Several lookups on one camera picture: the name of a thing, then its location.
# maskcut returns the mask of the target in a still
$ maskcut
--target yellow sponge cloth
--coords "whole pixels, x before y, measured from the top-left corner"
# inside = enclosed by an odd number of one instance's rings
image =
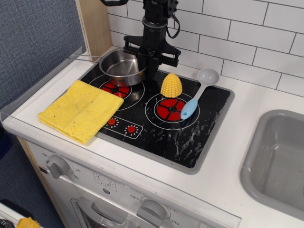
[[[17,224],[16,228],[40,228],[39,223],[33,220],[31,217],[29,218],[21,218]]]
[[[38,117],[46,125],[86,144],[123,102],[120,97],[77,80]]]

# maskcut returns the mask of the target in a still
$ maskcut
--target white ladle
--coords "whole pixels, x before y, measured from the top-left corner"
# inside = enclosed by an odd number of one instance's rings
[[[212,69],[202,69],[198,72],[198,81],[201,86],[194,98],[189,100],[183,107],[180,117],[182,120],[188,119],[198,106],[198,100],[208,86],[216,84],[219,80],[219,74]]]

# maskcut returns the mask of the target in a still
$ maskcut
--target black stovetop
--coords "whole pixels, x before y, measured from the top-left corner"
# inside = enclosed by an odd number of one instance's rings
[[[194,114],[183,121],[181,110],[200,84],[180,76],[182,94],[166,98],[160,91],[167,74],[158,71],[152,80],[131,87],[116,87],[96,65],[81,80],[124,99],[120,109],[100,129],[98,137],[179,170],[191,170],[206,156],[211,138],[216,134],[214,127],[228,106],[232,92],[209,86]]]

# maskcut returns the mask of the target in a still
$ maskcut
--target metal pot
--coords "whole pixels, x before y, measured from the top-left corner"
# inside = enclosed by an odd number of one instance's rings
[[[86,55],[75,55],[72,54],[69,56],[71,59],[73,56],[86,56]],[[99,69],[111,77],[112,83],[116,86],[133,86],[142,82],[146,77],[144,75],[145,69],[138,69],[137,58],[135,55],[128,54],[124,52],[123,48],[115,49],[105,56],[100,57],[100,61],[91,61],[90,62],[99,62]]]

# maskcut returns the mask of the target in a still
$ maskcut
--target sink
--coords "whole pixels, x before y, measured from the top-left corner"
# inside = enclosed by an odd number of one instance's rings
[[[265,113],[240,179],[256,201],[304,220],[304,115],[287,110]]]

